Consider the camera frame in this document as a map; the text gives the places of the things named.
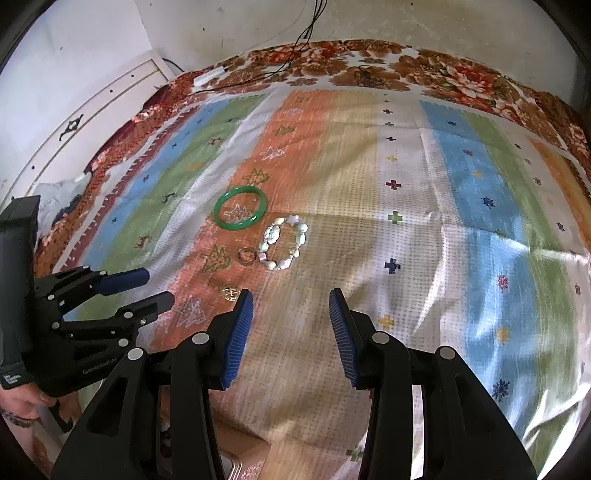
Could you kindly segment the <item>person's left hand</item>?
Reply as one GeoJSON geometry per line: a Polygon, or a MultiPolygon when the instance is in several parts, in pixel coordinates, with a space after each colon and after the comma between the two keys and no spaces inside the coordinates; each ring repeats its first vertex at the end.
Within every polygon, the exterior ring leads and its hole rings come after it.
{"type": "Polygon", "coordinates": [[[1,388],[1,416],[10,424],[30,428],[39,418],[38,407],[53,407],[57,399],[46,395],[35,383],[1,388]]]}

